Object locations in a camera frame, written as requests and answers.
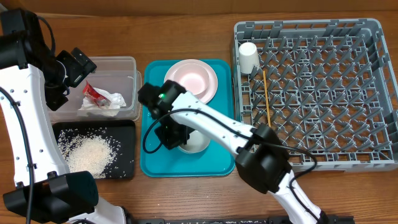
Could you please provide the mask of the pale green cup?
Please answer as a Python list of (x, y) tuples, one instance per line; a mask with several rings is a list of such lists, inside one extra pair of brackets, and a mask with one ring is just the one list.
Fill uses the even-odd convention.
[(239, 65), (241, 73), (250, 74), (253, 68), (260, 67), (257, 46), (252, 42), (245, 42), (239, 46)]

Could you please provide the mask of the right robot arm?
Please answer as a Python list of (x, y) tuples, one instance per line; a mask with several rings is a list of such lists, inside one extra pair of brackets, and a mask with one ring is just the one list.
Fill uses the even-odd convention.
[(173, 149), (198, 131), (227, 149), (240, 178), (262, 194), (271, 193), (291, 223), (328, 223), (327, 214), (298, 185), (289, 163), (292, 147), (283, 145), (268, 125), (233, 120), (171, 80), (162, 86), (145, 83), (137, 95), (154, 119), (148, 131), (155, 132), (160, 146)]

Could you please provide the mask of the red foil snack wrapper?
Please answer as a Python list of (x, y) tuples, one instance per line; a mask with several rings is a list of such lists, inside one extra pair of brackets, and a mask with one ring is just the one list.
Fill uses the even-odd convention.
[(96, 106), (109, 106), (111, 101), (98, 93), (88, 82), (83, 89), (83, 94)]

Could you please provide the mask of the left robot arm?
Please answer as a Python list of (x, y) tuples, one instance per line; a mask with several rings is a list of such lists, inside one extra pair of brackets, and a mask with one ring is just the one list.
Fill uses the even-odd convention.
[(55, 140), (49, 111), (64, 105), (96, 65), (80, 50), (55, 53), (42, 17), (24, 9), (1, 13), (1, 109), (14, 156), (15, 189), (6, 208), (39, 223), (132, 223), (123, 207), (99, 196), (87, 171), (71, 172)]

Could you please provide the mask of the white napkin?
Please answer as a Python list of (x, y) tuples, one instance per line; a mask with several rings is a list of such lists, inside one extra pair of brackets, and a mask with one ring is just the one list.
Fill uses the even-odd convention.
[(120, 93), (109, 93), (106, 90), (100, 88), (94, 88), (99, 94), (103, 95), (111, 101), (109, 106), (98, 107), (92, 103), (88, 97), (84, 97), (83, 103), (79, 111), (82, 111), (82, 116), (88, 116), (89, 114), (101, 115), (107, 117), (114, 117), (119, 113), (119, 110), (126, 107), (126, 102)]

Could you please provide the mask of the wooden chopstick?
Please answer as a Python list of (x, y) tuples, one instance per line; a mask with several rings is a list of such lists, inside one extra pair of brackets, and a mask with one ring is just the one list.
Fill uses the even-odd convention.
[(271, 128), (271, 114), (270, 114), (270, 108), (269, 108), (269, 97), (268, 97), (268, 91), (267, 91), (267, 79), (266, 79), (266, 72), (263, 70), (262, 71), (262, 76), (263, 76), (263, 81), (264, 81), (264, 95), (266, 99), (266, 113), (267, 113), (267, 124)]

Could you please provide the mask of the grey bowl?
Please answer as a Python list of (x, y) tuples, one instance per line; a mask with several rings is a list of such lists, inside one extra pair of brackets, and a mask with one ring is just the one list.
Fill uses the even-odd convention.
[(186, 154), (196, 154), (204, 151), (210, 144), (210, 138), (199, 131), (193, 131), (189, 134), (186, 144), (179, 145), (178, 149)]

